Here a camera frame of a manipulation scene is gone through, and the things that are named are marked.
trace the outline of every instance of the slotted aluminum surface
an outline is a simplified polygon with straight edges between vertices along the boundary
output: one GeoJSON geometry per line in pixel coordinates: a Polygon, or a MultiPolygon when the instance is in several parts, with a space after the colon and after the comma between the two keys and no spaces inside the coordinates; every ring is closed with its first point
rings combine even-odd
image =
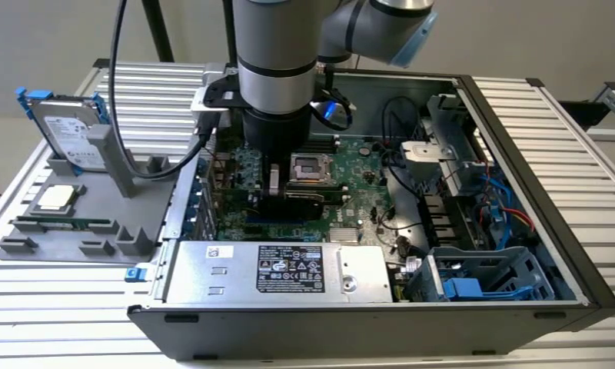
{"type": "MultiPolygon", "coordinates": [[[[128,105],[132,115],[121,114],[121,117],[132,118],[133,131],[146,131],[154,125],[157,128],[162,128],[165,124],[176,129],[184,129],[184,125],[188,123],[154,121],[157,118],[168,118],[166,113],[169,111],[164,110],[156,114],[153,110],[146,110],[146,114],[140,114],[142,110],[138,108],[156,106],[145,97],[168,98],[181,95],[186,98],[190,96],[190,91],[185,88],[193,82],[176,81],[178,83],[173,84],[169,78],[200,79],[201,66],[121,63],[118,71],[122,73],[122,77],[129,76],[129,78],[121,79],[121,87],[130,86],[129,90],[128,88],[120,89],[129,91],[126,96],[132,97],[130,101],[137,101],[128,105]]],[[[102,78],[102,73],[93,71],[78,90],[78,94],[90,91],[97,78],[102,78]]],[[[511,82],[516,86],[508,89],[513,92],[509,98],[532,97],[531,91],[523,86],[520,80],[511,80],[511,82]]],[[[164,103],[160,106],[168,108],[168,105],[164,103]]],[[[190,119],[189,115],[186,118],[178,118],[178,110],[182,109],[182,106],[178,103],[173,107],[173,114],[177,115],[173,119],[190,119]]],[[[512,122],[513,125],[520,123],[523,122],[519,120],[512,122]]],[[[539,151],[540,147],[556,146],[549,144],[560,140],[520,138],[516,141],[521,141],[524,145],[533,145],[531,146],[535,148],[532,151],[539,151]]],[[[567,142],[564,147],[575,147],[572,141],[563,141],[567,142]]],[[[45,147],[41,145],[0,200],[0,232],[3,231],[3,222],[9,218],[5,214],[10,214],[11,218],[14,212],[22,208],[18,201],[27,192],[35,191],[35,185],[31,186],[31,184],[39,183],[45,177],[42,152],[45,152],[45,147]]],[[[557,168],[560,165],[556,163],[533,164],[533,166],[543,173],[560,171],[557,168]]],[[[553,187],[555,191],[552,192],[575,193],[574,191],[563,191],[568,186],[591,186],[592,188],[611,186],[610,181],[602,177],[600,170],[595,166],[586,171],[579,171],[570,164],[566,164],[564,167],[566,173],[575,175],[575,177],[570,177],[574,178],[574,183],[568,183],[564,176],[541,176],[540,178],[544,185],[559,186],[553,187]],[[590,175],[576,175],[575,173],[590,173],[590,175]]],[[[615,230],[615,208],[611,208],[611,211],[602,210],[602,217],[587,214],[587,210],[583,208],[568,207],[563,209],[563,212],[564,217],[575,224],[575,228],[592,229],[599,224],[606,224],[615,230]]],[[[587,246],[586,250],[611,289],[615,291],[615,244],[587,246]]],[[[120,365],[137,368],[216,367],[218,365],[241,367],[492,366],[520,369],[529,369],[531,367],[563,369],[615,367],[615,317],[582,332],[548,334],[505,356],[357,358],[276,361],[272,363],[257,361],[176,363],[165,358],[154,344],[128,321],[124,307],[132,303],[136,294],[144,294],[148,291],[149,283],[125,284],[122,282],[124,272],[125,267],[113,265],[0,262],[0,367],[15,365],[45,368],[76,367],[78,365],[81,367],[116,367],[120,365]]]]}
{"type": "Polygon", "coordinates": [[[523,79],[475,82],[579,242],[600,254],[615,247],[612,164],[544,88],[523,79]]]}

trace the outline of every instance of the motherboard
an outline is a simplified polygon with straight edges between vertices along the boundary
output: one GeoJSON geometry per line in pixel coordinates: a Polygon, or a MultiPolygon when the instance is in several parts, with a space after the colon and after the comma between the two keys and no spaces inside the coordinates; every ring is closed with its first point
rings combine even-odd
{"type": "Polygon", "coordinates": [[[320,163],[321,173],[294,172],[289,184],[300,185],[301,176],[316,184],[316,193],[339,202],[324,206],[320,219],[308,221],[266,220],[253,208],[254,192],[261,183],[261,154],[245,145],[214,163],[218,241],[337,241],[361,245],[392,244],[396,236],[377,224],[377,216],[392,206],[380,154],[364,138],[328,140],[329,153],[296,153],[292,165],[320,163]],[[319,188],[323,180],[327,188],[319,188]]]}

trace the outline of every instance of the blue connector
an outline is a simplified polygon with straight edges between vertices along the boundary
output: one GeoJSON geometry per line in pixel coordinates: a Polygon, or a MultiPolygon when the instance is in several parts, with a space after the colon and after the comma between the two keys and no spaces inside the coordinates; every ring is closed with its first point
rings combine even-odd
{"type": "Polygon", "coordinates": [[[489,204],[489,215],[492,216],[492,220],[495,223],[503,222],[503,216],[499,212],[499,201],[492,201],[489,204]]]}
{"type": "Polygon", "coordinates": [[[142,268],[126,268],[125,271],[125,282],[138,283],[145,282],[145,269],[142,268]]]}

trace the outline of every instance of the robotic arm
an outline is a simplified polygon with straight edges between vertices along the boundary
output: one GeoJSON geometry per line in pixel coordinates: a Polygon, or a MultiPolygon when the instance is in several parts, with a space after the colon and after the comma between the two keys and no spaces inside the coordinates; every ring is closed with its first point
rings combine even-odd
{"type": "Polygon", "coordinates": [[[436,19],[432,0],[234,0],[245,140],[266,156],[305,142],[316,62],[352,53],[407,67],[436,19]]]}

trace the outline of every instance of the hard drive label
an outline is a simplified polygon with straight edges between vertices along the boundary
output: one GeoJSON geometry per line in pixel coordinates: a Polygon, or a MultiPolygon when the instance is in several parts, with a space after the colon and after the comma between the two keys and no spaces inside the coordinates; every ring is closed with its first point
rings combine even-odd
{"type": "Polygon", "coordinates": [[[46,116],[45,123],[64,150],[65,159],[80,168],[104,170],[98,149],[86,139],[89,128],[84,122],[76,118],[46,116]]]}

